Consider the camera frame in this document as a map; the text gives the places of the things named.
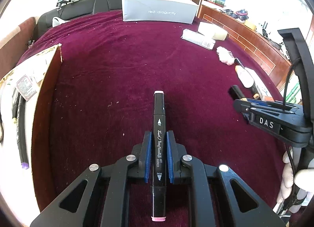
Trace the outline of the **right white gloved hand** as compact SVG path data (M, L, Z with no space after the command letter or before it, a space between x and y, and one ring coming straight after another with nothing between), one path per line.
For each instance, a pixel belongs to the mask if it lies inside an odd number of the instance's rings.
M292 192L292 187L295 184L300 188L300 191L303 190L306 195L302 204L292 206L289 209L291 213L296 213L301 206L308 206L313 197L313 168L299 170L296 174L293 174L287 152L283 155L283 162L285 163L285 166L282 172L282 182L277 196L277 203L281 203L289 197Z

